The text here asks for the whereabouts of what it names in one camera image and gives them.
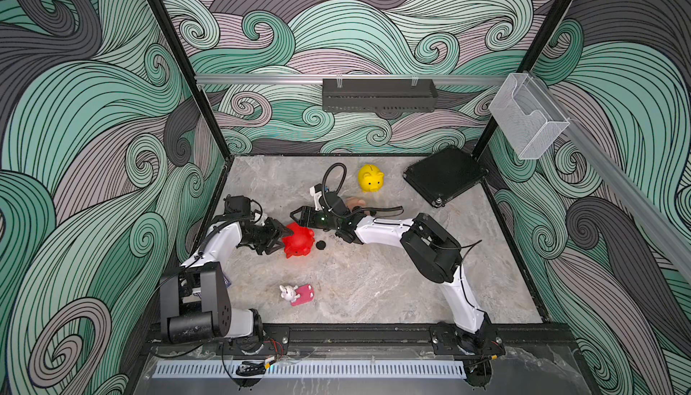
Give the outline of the red piggy bank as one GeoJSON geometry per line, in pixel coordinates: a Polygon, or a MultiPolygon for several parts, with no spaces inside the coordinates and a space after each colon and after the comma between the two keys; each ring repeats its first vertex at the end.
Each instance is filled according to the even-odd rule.
{"type": "Polygon", "coordinates": [[[287,229],[291,231],[292,234],[282,238],[286,258],[292,258],[293,256],[308,256],[315,244],[314,231],[302,227],[296,222],[289,224],[287,229]]]}

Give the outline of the peach piggy bank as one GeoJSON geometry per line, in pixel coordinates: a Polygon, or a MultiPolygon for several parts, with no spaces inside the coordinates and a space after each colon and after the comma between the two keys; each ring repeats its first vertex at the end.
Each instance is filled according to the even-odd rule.
{"type": "Polygon", "coordinates": [[[367,204],[365,200],[359,197],[348,197],[345,201],[345,205],[349,209],[350,213],[366,213],[370,214],[371,211],[367,210],[367,204]]]}

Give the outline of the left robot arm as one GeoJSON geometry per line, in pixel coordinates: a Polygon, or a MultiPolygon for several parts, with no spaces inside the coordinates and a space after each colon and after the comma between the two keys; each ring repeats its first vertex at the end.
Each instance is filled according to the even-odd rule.
{"type": "Polygon", "coordinates": [[[293,232],[262,206],[245,196],[229,195],[194,253],[180,267],[167,270],[159,282],[160,330],[170,344],[235,340],[244,348],[264,342],[257,310],[234,309],[230,277],[222,262],[238,248],[271,255],[293,232]]]}

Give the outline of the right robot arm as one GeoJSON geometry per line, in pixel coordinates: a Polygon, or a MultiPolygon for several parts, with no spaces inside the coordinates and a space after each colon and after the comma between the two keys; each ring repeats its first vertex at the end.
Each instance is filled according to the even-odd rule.
{"type": "Polygon", "coordinates": [[[299,226],[333,230],[347,243],[379,244],[403,249],[416,269],[439,285],[453,315],[462,349],[477,355],[498,355],[502,344],[487,312],[474,296],[464,271],[464,247],[431,215],[419,213],[413,219],[394,220],[356,211],[337,215],[309,206],[291,213],[299,226]]]}

